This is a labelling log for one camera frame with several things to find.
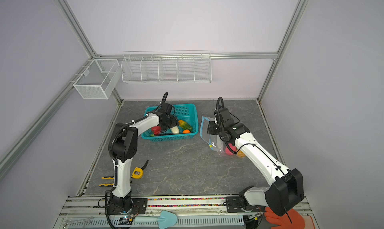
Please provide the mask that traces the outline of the red pepper toy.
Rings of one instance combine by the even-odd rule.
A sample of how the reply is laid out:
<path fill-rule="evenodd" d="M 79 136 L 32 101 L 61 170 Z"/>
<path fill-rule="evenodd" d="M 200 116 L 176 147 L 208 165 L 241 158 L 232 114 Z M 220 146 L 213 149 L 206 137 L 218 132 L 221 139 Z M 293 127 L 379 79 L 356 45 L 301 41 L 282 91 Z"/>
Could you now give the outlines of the red pepper toy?
<path fill-rule="evenodd" d="M 162 129 L 160 126 L 155 126 L 151 128 L 153 135 L 159 135 L 162 132 Z"/>

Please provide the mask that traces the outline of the clear zip top bag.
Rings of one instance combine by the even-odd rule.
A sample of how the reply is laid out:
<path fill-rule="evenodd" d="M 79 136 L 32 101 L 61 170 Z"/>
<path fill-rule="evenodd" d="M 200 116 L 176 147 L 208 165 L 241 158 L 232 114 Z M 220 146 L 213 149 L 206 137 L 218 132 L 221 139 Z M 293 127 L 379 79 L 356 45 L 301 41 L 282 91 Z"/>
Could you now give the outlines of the clear zip top bag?
<path fill-rule="evenodd" d="M 208 143 L 209 148 L 224 156 L 226 144 L 220 139 L 219 136 L 209 135 L 208 134 L 208 123 L 209 121 L 215 121 L 213 118 L 202 117 L 202 122 L 200 126 L 200 137 L 201 139 Z"/>

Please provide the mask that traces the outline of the orange gloved hand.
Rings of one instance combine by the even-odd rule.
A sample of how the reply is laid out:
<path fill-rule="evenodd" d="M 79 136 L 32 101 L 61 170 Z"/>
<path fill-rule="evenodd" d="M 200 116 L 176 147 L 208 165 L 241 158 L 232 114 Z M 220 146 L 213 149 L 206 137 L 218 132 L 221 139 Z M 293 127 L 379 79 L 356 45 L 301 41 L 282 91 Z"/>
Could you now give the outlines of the orange gloved hand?
<path fill-rule="evenodd" d="M 294 209 L 283 216 L 275 214 L 271 208 L 266 207 L 264 216 L 266 221 L 273 225 L 272 229 L 304 229 L 305 220 Z"/>

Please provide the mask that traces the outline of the pink dragon fruit toy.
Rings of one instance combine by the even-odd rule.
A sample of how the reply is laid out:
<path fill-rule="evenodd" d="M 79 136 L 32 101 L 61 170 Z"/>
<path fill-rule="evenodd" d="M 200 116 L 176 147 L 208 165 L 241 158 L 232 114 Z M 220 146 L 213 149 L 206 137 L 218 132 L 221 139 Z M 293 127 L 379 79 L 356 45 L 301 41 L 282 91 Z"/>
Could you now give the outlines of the pink dragon fruit toy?
<path fill-rule="evenodd" d="M 225 148 L 225 154 L 228 156 L 234 156 L 234 154 L 227 147 Z"/>

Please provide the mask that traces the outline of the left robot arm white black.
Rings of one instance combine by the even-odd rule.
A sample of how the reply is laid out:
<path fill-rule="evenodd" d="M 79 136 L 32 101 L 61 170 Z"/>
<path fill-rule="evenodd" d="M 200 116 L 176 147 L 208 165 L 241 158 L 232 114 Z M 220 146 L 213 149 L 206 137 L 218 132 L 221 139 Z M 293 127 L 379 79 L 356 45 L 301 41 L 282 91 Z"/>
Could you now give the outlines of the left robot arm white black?
<path fill-rule="evenodd" d="M 120 214 L 132 211 L 131 163 L 138 150 L 138 137 L 153 127 L 160 127 L 163 133 L 179 125 L 177 117 L 173 115 L 174 107 L 166 103 L 167 97 L 168 93 L 165 92 L 160 105 L 144 117 L 115 125 L 108 145 L 114 165 L 114 185 L 106 191 L 106 208 L 115 207 Z"/>

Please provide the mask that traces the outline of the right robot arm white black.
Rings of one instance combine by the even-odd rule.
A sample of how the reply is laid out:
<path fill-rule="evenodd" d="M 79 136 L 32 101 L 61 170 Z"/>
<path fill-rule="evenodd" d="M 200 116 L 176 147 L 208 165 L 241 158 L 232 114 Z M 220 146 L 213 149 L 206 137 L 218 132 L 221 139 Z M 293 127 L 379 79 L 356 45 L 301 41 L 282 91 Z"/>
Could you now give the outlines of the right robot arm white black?
<path fill-rule="evenodd" d="M 274 158 L 256 140 L 250 130 L 235 117 L 219 97 L 214 110 L 215 120 L 207 133 L 220 139 L 231 154 L 242 152 L 262 173 L 267 188 L 247 187 L 239 194 L 246 206 L 264 206 L 282 217 L 304 199 L 304 179 L 298 169 L 289 169 Z"/>

